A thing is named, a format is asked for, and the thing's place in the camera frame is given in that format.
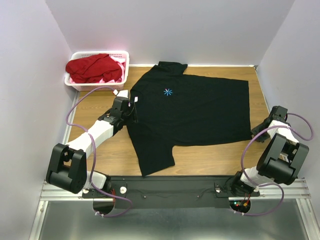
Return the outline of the black t shirt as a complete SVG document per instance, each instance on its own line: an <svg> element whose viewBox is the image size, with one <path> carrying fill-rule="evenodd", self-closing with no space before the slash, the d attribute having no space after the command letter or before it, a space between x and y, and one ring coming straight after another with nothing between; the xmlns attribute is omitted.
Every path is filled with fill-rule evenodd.
<svg viewBox="0 0 320 240"><path fill-rule="evenodd" d="M137 122L127 130L142 176L175 165L173 147L210 146L252 138L246 80L185 74L161 61L131 88Z"/></svg>

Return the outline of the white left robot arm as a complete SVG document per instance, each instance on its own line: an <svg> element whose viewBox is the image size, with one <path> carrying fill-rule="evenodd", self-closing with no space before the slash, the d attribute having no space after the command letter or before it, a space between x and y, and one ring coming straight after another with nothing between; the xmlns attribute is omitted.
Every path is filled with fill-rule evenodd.
<svg viewBox="0 0 320 240"><path fill-rule="evenodd" d="M76 139L56 144L51 153L46 182L77 194L84 189L94 189L100 197L111 193L107 175L87 170L87 158L96 153L97 147L113 137L128 119L135 115L135 102L130 101L128 90L121 90L112 107Z"/></svg>

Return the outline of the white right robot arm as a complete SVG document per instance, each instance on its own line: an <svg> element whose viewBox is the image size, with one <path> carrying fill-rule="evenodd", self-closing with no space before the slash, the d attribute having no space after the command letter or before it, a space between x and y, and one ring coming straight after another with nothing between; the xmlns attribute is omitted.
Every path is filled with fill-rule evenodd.
<svg viewBox="0 0 320 240"><path fill-rule="evenodd" d="M252 140L241 155L241 170L226 185L229 197L248 196L263 186L288 186L295 181L309 153L309 147L294 137L298 133L287 122L289 115L286 108L273 106L268 117L252 128ZM267 139L270 139L270 142L256 166L245 168L245 155L250 145L253 142L263 143Z"/></svg>

